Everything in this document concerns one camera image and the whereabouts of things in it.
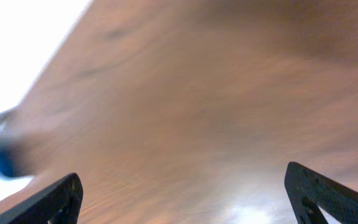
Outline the teal mouthwash bottle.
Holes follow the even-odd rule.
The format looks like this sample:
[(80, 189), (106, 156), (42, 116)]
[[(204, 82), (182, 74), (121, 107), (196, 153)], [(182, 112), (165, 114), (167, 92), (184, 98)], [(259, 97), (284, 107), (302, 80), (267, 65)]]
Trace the teal mouthwash bottle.
[(16, 115), (16, 106), (0, 112), (0, 176), (7, 178), (32, 175), (24, 157), (25, 135), (9, 129)]

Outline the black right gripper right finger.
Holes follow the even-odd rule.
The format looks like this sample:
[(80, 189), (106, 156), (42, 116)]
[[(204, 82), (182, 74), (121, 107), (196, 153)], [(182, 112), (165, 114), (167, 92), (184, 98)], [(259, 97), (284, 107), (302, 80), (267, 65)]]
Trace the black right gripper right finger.
[(301, 224), (327, 224), (322, 210), (340, 223), (358, 223), (358, 192), (297, 162), (289, 162), (285, 189)]

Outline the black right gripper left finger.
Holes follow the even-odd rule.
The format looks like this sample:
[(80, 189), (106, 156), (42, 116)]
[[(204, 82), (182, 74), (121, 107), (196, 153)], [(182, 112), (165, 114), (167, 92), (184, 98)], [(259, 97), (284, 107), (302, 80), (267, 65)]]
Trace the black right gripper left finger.
[(76, 224), (83, 199), (83, 186), (76, 173), (69, 173), (40, 192), (0, 214), (0, 224)]

